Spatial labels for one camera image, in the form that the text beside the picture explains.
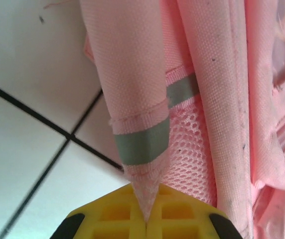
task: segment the yellow plastic object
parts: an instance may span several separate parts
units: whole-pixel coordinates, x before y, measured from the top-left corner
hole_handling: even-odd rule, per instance
[[[51,239],[240,239],[226,218],[216,208],[160,185],[146,224],[129,184],[72,211]],[[233,228],[221,233],[225,227]]]

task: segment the pink fabric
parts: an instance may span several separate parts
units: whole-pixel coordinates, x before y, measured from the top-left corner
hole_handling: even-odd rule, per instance
[[[163,182],[217,206],[245,239],[285,239],[285,0],[81,7],[114,134],[170,117],[168,149],[124,165],[145,219]],[[201,96],[169,109],[166,89],[192,73]]]

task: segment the gray reflective band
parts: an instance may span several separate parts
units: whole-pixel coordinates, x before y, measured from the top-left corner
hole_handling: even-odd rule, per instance
[[[167,87],[169,108],[174,107],[197,94],[199,94],[197,78],[195,73],[192,73]]]
[[[144,131],[115,135],[120,158],[125,165],[152,162],[169,145],[169,117]]]

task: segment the pink mesh pocket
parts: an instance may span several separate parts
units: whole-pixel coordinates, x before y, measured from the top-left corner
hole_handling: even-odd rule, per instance
[[[217,189],[200,95],[170,110],[170,168],[162,182],[212,206]]]

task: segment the tile grout line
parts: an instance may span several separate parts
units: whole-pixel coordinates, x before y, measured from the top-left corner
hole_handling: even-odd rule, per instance
[[[81,146],[85,150],[87,150],[90,153],[92,153],[92,154],[96,155],[97,157],[101,158],[106,163],[108,163],[108,164],[112,165],[113,167],[115,167],[115,168],[117,168],[117,169],[122,171],[122,167],[119,164],[115,163],[114,161],[112,161],[107,156],[105,156],[105,155],[101,154],[100,152],[96,151],[94,148],[90,147],[88,144],[86,144],[85,142],[81,141],[80,139],[78,139],[75,136],[75,133],[78,131],[78,129],[80,128],[82,123],[85,121],[85,119],[87,118],[89,113],[92,111],[92,109],[95,107],[95,105],[97,104],[98,100],[101,98],[102,95],[103,95],[103,91],[102,91],[102,89],[100,89],[99,93],[95,96],[94,100],[90,103],[89,107],[83,113],[83,115],[80,118],[80,120],[74,126],[72,132],[68,133],[67,131],[65,131],[60,126],[56,125],[55,123],[53,123],[52,121],[50,121],[46,117],[44,117],[41,114],[39,114],[38,112],[34,111],[32,108],[28,107],[24,103],[20,102],[19,100],[17,100],[16,98],[11,96],[10,94],[8,94],[5,91],[0,89],[0,97],[2,99],[7,101],[8,103],[14,105],[15,107],[21,109],[22,111],[24,111],[28,115],[30,115],[33,118],[39,120],[41,123],[47,125],[48,127],[50,127],[51,129],[55,130],[56,132],[60,133],[61,135],[63,135],[66,138],[65,142],[60,147],[60,149],[58,150],[58,152],[56,153],[54,158],[51,160],[51,162],[48,164],[48,166],[46,167],[44,172],[41,174],[41,176],[38,178],[36,183],[31,188],[31,190],[29,191],[27,196],[24,198],[24,200],[20,204],[19,208],[15,211],[13,216],[10,218],[9,222],[1,230],[1,232],[0,232],[0,239],[4,239],[7,236],[7,234],[9,233],[11,228],[14,226],[15,222],[17,221],[17,219],[19,218],[21,213],[24,211],[25,207],[27,206],[29,201],[32,199],[32,197],[34,196],[35,192],[37,191],[37,189],[39,188],[41,183],[44,181],[44,179],[46,178],[48,173],[51,171],[51,169],[53,168],[54,164],[57,162],[57,160],[59,159],[59,157],[61,156],[62,152],[65,150],[66,146],[69,144],[70,141],[73,141],[74,143],[78,144],[79,146]]]

